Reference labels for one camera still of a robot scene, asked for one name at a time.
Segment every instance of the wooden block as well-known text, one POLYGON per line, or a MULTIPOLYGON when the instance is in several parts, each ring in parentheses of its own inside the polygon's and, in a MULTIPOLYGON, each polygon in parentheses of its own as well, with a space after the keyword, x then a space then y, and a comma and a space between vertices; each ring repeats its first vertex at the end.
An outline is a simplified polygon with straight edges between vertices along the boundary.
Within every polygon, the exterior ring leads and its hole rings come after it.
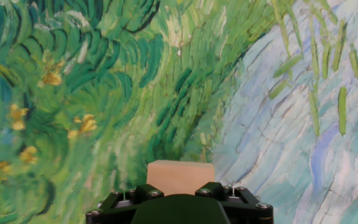
POLYGON ((202 162, 155 161, 147 168, 147 183, 165 195, 194 195, 200 187, 214 181, 214 166, 202 162))

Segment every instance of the green brushstroke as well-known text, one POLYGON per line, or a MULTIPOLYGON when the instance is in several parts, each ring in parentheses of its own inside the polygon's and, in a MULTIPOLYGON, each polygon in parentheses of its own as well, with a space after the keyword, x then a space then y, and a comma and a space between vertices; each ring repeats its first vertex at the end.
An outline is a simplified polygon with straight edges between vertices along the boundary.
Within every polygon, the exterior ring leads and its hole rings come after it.
POLYGON ((336 72, 339 68, 339 62, 341 61, 341 55, 342 55, 345 39, 346 39, 346 24, 344 20, 341 20, 339 21, 338 37, 337 37, 334 60, 333 60, 334 72, 336 72))
POLYGON ((277 2, 277 0, 272 0, 272 4, 273 4, 273 8, 274 8, 274 14, 275 14, 276 21, 278 22, 278 25, 280 26, 281 35, 283 37, 285 50, 287 51, 288 55, 290 55, 291 53, 290 53, 290 51, 288 49, 288 46, 289 46, 288 34, 287 34, 287 30, 285 29, 284 20, 283 20, 283 17, 282 17, 282 10, 280 9, 280 5, 277 2))
POLYGON ((317 101, 312 91, 309 92, 309 106, 314 133, 316 136, 320 136, 320 123, 318 118, 317 101))
POLYGON ((284 90, 285 87, 288 86, 288 81, 287 80, 281 80, 279 81, 270 91, 268 96, 270 97, 270 99, 274 99, 276 98, 276 96, 278 96, 278 94, 281 93, 281 91, 284 90))
POLYGON ((346 134, 346 94, 347 89, 342 86, 338 95, 339 132, 342 135, 346 134))
POLYGON ((326 42, 323 46, 323 58, 321 61, 321 70, 322 70, 323 79, 326 79, 328 77, 330 55, 331 55, 331 44, 329 42, 326 42))
POLYGON ((302 59, 302 55, 294 55, 286 60, 281 66, 276 70, 273 77, 277 78, 289 71, 296 63, 298 63, 302 59))
POLYGON ((314 25, 313 20, 310 19, 309 30, 311 32, 311 59, 313 61, 313 72, 316 77, 318 77, 320 71, 318 66, 318 53, 317 53, 317 43, 316 37, 314 36, 314 25))
POLYGON ((289 5, 285 5, 286 9, 287 9, 287 13, 291 18, 292 21, 292 27, 293 27, 293 31, 295 32, 296 35, 296 41, 298 41, 298 45, 299 48, 301 49, 301 52, 303 54, 303 45, 302 45, 302 40, 301 40, 301 34, 299 32, 299 28, 298 28, 298 21, 292 11, 292 8, 289 5))
POLYGON ((149 162, 210 162, 238 62, 277 18, 288 52, 282 18, 297 27, 285 9, 293 2, 0 4, 0 129, 13 142, 0 132, 0 161, 11 168, 0 181, 0 222, 80 223, 111 189, 144 184, 149 162), (29 109, 21 130, 12 129, 12 104, 29 109), (36 159, 26 162, 30 146, 36 159))
POLYGON ((327 11, 329 19, 331 20, 331 22, 335 25, 338 24, 338 18, 336 17, 336 15, 333 13, 333 10, 331 8, 331 6, 329 6, 327 0, 318 0, 318 2, 320 2, 321 6, 323 7, 323 9, 325 11, 327 11))
POLYGON ((358 78, 358 56, 356 48, 351 44, 351 51, 349 52, 349 59, 351 60, 355 78, 358 78))

